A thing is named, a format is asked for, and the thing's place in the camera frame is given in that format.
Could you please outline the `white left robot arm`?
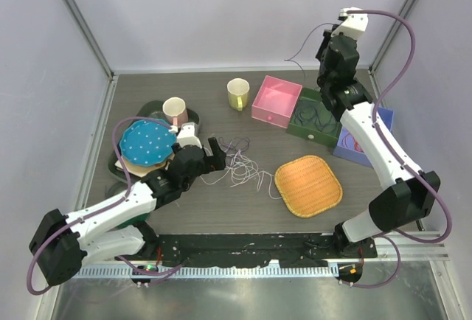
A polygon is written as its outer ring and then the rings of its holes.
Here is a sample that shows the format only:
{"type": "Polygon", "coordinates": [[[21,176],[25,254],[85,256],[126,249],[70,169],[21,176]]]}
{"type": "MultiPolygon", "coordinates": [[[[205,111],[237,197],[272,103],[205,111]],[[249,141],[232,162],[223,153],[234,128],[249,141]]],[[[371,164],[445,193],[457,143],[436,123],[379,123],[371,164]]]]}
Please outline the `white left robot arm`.
{"type": "Polygon", "coordinates": [[[98,260],[124,255],[151,259],[156,235],[146,223],[132,220],[176,201],[197,177],[225,169],[226,153],[218,140],[211,137],[208,143],[209,153],[195,145],[173,145],[167,169],[148,173],[101,203],[65,215],[59,209],[46,213],[29,243],[33,259],[27,276],[38,267],[51,288],[98,260]]]}

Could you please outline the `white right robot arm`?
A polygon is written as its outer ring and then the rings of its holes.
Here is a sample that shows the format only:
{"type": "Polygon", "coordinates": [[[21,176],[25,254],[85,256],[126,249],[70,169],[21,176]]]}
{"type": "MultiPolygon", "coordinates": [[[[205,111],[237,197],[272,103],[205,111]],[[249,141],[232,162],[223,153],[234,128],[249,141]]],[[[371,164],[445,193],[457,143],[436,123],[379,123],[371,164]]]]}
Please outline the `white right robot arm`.
{"type": "Polygon", "coordinates": [[[347,19],[324,31],[316,54],[317,84],[325,108],[360,143],[383,189],[367,210],[336,225],[333,248],[350,257],[360,243],[428,216],[440,187],[435,172],[426,173],[396,142],[375,111],[372,97],[356,79],[357,40],[367,28],[347,19]]]}

